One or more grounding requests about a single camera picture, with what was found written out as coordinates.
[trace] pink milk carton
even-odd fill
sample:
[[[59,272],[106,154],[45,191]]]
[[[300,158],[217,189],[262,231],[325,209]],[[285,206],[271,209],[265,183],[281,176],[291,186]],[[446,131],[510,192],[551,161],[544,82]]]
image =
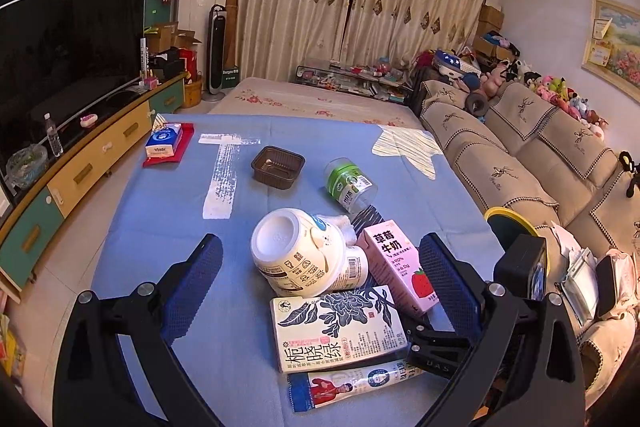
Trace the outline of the pink milk carton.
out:
[[[369,273],[386,284],[398,309],[416,318],[433,308],[438,297],[420,267],[418,251],[393,220],[362,231],[356,243],[367,255]]]

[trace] strawberry picture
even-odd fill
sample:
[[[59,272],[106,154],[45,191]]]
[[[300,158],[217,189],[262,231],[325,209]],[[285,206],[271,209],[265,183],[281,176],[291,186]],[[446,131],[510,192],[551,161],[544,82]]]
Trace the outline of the strawberry picture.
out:
[[[414,287],[414,292],[419,298],[428,297],[433,293],[433,286],[422,268],[411,276],[411,286]]]

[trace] yellow drawer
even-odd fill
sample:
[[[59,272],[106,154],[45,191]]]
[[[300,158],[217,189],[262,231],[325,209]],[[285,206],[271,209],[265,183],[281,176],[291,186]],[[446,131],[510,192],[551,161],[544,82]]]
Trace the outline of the yellow drawer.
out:
[[[151,130],[148,103],[142,103],[89,142],[47,184],[67,217],[91,187],[134,143]]]

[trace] person in red jacket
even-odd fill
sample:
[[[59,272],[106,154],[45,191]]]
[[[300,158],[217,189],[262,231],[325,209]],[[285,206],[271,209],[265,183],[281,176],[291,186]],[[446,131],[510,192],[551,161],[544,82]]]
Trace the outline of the person in red jacket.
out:
[[[353,386],[350,383],[335,387],[333,382],[322,378],[314,378],[311,383],[314,384],[311,386],[311,397],[314,405],[331,402],[340,393],[348,393],[353,390]]]

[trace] television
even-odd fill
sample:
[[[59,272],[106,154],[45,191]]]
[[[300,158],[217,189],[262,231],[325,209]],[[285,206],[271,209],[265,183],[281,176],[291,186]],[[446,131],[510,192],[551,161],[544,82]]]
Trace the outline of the television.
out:
[[[0,168],[140,74],[144,0],[12,0],[0,6]]]

